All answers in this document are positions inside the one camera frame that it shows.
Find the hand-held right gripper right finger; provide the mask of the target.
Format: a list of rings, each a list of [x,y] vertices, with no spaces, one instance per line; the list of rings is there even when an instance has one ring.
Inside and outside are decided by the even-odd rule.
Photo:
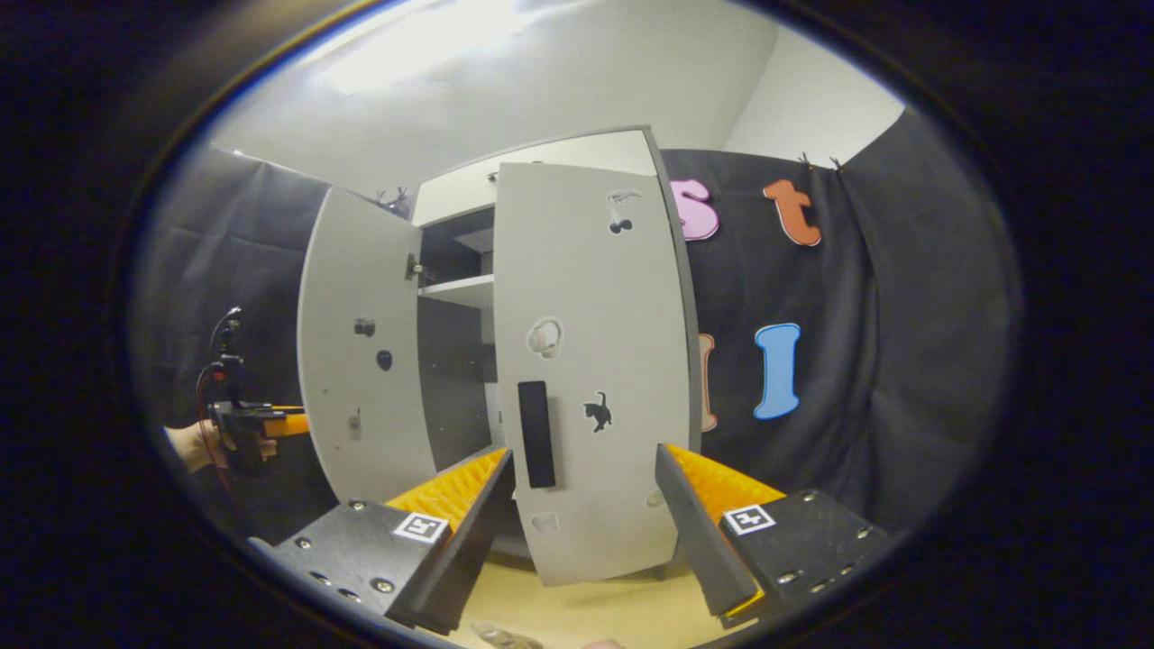
[[[670,443],[655,452],[655,484],[725,628],[800,616],[892,547],[881,525],[823,490],[784,493]]]

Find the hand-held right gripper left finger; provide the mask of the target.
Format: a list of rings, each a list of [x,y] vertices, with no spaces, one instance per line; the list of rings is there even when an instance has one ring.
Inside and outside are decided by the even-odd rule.
[[[385,503],[351,498],[280,543],[248,543],[310,599],[360,625],[448,635],[459,628],[514,486],[511,453],[499,448]]]

